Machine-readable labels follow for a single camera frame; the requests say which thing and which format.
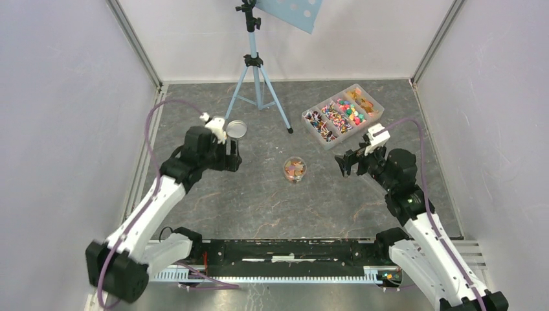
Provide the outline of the round metal lid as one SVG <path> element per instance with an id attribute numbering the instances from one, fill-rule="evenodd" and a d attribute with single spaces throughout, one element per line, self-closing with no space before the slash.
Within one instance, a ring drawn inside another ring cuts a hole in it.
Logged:
<path id="1" fill-rule="evenodd" d="M 247 133 L 247 125 L 240 120 L 230 121 L 225 132 L 231 139 L 241 139 Z"/>

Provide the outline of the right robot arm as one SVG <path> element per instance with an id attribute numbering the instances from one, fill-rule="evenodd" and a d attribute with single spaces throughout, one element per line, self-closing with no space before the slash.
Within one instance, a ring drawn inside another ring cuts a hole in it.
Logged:
<path id="1" fill-rule="evenodd" d="M 384 190 L 385 202 L 400 226 L 375 236 L 374 257 L 397 264 L 435 310 L 508 310 L 502 292 L 492 292 L 451 242 L 430 200 L 416 183 L 416 156 L 404 149 L 365 148 L 335 156 L 343 176 L 353 165 Z"/>

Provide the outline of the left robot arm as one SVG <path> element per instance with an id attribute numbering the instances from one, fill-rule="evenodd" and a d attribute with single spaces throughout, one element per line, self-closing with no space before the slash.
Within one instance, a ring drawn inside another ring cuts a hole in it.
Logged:
<path id="1" fill-rule="evenodd" d="M 179 261 L 199 262 L 204 254 L 202 236 L 179 227 L 158 243 L 148 242 L 168 213 L 202 178 L 204 171 L 235 172 L 241 165 L 239 141 L 222 128 L 193 126 L 162 163 L 159 178 L 124 221 L 103 242 L 92 241 L 85 250 L 89 283 L 127 303 L 134 303 L 150 279 Z"/>

